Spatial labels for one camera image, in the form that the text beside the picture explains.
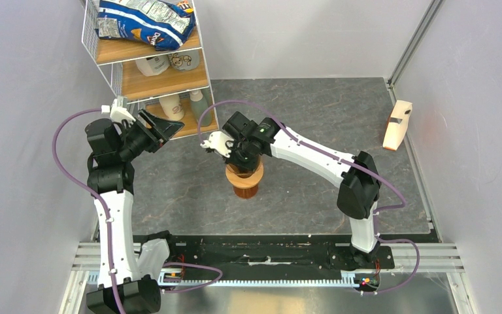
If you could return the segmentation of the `round wooden dripper collar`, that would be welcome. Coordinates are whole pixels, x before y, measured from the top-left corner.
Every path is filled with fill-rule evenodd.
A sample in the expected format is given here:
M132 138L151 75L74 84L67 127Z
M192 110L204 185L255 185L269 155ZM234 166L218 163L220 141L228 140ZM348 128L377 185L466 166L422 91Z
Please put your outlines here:
M226 165L226 177L235 187L240 189L249 189L257 186L263 178L264 166L260 162L257 169L252 173L237 173L231 165Z

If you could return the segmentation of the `amber glass carafe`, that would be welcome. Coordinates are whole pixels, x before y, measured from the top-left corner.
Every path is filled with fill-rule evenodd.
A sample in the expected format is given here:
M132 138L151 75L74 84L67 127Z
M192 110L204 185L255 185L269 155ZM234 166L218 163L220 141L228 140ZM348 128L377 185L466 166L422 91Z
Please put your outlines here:
M247 185L233 185L233 191L236 196L242 199L250 199L254 197L258 193L259 184L255 184L253 186Z

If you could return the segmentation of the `brown paper coffee filter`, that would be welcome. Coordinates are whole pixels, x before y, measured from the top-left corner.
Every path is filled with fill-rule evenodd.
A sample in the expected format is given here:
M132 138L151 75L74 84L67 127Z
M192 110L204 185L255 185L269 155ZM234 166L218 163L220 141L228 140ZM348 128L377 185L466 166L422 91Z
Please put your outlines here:
M242 179L249 178L254 175L254 173L258 170L258 167L255 167L253 170L251 169L240 169L239 167L233 165L233 164L228 164L226 166L227 173L231 177L238 177Z

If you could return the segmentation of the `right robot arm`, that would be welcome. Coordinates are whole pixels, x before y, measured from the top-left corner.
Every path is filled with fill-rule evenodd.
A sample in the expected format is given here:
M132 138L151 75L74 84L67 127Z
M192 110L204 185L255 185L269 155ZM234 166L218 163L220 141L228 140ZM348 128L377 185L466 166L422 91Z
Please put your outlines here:
M377 208L381 181L373 157L331 150L295 133L273 118L260 123L235 112L222 127L228 139L227 164L250 172L261 156L297 164L329 181L339 189L336 205L350 220L351 259L361 268L377 260L379 240L375 237L373 211Z

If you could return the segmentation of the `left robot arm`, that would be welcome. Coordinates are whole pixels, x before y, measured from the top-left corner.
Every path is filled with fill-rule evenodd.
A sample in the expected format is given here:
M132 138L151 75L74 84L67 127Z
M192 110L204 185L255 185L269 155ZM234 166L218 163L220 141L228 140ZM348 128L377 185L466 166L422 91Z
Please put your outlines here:
M141 109L139 119L100 118L89 123L92 149L87 185L99 219L101 264L97 290L86 295L93 313L157 313L161 307L160 271L178 261L179 250L165 238L144 239L135 252L131 212L135 170L132 161L154 153L185 125Z

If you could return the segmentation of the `brown coffee filter holder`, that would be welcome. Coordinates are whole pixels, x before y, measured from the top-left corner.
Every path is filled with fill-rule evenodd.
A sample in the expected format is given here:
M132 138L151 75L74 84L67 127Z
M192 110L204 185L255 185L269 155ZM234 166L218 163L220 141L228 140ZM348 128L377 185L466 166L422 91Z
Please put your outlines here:
M403 142L408 130L409 118L412 113L412 103L403 100L397 100L393 110L388 117L386 133L382 147L388 150L396 151Z

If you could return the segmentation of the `white paper cup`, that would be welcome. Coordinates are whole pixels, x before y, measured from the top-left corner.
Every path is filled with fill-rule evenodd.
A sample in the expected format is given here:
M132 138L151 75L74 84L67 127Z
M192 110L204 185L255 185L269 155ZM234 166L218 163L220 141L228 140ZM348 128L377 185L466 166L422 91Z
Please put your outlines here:
M185 111L178 94L160 97L159 104L169 120L181 121L184 118Z

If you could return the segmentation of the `green spray bottle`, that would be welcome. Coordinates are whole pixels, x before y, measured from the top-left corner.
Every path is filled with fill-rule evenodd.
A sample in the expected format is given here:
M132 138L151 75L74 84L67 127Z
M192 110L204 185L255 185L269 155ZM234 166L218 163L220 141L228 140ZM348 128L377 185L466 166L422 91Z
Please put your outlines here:
M189 92L190 105L196 122L200 121L201 115L209 107L209 102L201 90L192 90ZM211 112L207 112L201 119L201 126L212 124Z

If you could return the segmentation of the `white jug bottle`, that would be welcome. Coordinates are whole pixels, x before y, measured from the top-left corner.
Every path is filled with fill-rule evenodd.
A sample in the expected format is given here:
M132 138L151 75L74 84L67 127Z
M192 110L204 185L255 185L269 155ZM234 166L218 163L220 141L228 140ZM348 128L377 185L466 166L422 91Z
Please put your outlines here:
M167 56L153 56L135 60L137 69L146 77L157 76L165 72L170 67Z

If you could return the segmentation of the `cartoon print white cup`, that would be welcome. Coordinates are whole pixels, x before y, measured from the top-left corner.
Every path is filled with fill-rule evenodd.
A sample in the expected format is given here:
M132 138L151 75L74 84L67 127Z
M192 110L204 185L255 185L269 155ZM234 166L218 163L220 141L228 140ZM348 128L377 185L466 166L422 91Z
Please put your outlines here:
M175 52L167 55L171 66L178 71L191 71L196 69L201 61L198 50Z

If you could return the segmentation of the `blue Doritos chip bag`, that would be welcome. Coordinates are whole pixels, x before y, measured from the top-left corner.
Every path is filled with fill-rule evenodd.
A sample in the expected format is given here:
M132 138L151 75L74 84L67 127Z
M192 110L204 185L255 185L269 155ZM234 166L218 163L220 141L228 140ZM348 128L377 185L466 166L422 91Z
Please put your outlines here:
M192 35L194 12L165 1L100 1L96 33L100 39L144 43L157 51L179 49Z

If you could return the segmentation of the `yellow M&M's candy bag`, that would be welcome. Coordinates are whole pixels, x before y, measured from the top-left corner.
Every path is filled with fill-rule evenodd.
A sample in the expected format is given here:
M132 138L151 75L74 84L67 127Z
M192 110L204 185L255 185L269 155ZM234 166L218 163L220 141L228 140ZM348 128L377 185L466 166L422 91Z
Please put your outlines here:
M193 12L193 8L191 7L188 1L180 1L176 5L180 7L184 12L187 13Z

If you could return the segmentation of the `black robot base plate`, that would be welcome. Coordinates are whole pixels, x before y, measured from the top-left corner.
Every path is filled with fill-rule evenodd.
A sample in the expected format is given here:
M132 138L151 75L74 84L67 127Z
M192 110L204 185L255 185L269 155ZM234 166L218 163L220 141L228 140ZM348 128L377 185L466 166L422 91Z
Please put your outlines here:
M222 270L226 281L338 279L342 271L395 268L392 250L379 247L371 261L350 249L349 235L136 235L135 243L166 239L168 261Z

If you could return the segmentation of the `aluminium frame rail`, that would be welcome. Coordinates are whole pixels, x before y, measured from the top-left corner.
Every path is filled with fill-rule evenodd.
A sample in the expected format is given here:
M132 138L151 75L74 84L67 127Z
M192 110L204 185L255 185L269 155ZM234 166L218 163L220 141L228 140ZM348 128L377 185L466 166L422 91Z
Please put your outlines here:
M397 65L395 66L389 79L386 81L388 88L395 88L397 82L401 78L401 75L405 71L410 60L414 56L419 44L421 43L424 35L431 26L433 20L441 9L444 0L432 0L430 1L424 15L422 16L419 24L417 25L412 37L410 38L405 50L403 51Z

